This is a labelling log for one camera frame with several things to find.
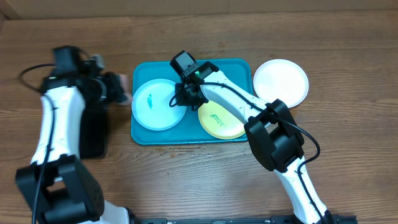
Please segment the white plate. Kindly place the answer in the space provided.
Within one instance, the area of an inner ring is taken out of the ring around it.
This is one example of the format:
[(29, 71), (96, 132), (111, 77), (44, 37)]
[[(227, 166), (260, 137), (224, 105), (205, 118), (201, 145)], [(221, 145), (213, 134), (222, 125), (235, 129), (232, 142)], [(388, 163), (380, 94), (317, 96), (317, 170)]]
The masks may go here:
[(309, 91), (309, 80), (296, 63), (273, 59), (263, 63), (255, 72), (253, 86), (257, 96), (268, 102), (283, 101), (288, 108), (301, 104)]

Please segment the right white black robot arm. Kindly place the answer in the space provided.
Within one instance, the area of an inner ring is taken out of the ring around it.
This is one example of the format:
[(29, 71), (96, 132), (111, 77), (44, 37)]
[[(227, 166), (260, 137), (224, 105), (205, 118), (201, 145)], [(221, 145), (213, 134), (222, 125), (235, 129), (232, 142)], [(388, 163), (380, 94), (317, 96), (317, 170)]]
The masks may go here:
[(170, 61), (180, 77), (169, 105), (199, 109), (213, 101), (244, 125), (252, 154), (265, 169), (275, 172), (293, 205), (299, 223), (333, 223), (331, 212), (320, 200), (306, 165), (317, 158), (304, 157), (304, 139), (318, 142), (297, 126), (281, 100), (268, 103), (233, 83), (213, 63), (198, 64), (186, 51)]

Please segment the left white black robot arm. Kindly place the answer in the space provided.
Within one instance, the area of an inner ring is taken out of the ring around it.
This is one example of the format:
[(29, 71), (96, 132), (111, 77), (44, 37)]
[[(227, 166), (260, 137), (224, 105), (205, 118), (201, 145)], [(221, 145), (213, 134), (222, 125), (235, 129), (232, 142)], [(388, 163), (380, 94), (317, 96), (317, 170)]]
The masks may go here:
[(110, 103), (130, 105), (128, 77), (105, 70), (102, 56), (79, 47), (53, 49), (51, 72), (36, 88), (42, 102), (40, 139), (16, 184), (33, 223), (137, 223), (126, 207), (106, 201), (83, 159), (103, 157)]

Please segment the light blue plate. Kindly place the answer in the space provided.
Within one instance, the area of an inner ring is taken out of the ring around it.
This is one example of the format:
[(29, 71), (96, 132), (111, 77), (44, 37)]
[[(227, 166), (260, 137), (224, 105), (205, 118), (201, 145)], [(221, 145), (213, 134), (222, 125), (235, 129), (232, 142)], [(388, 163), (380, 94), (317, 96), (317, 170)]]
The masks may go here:
[(175, 82), (155, 79), (141, 85), (133, 96), (132, 114), (144, 128), (163, 131), (174, 127), (185, 115), (186, 106), (170, 107)]

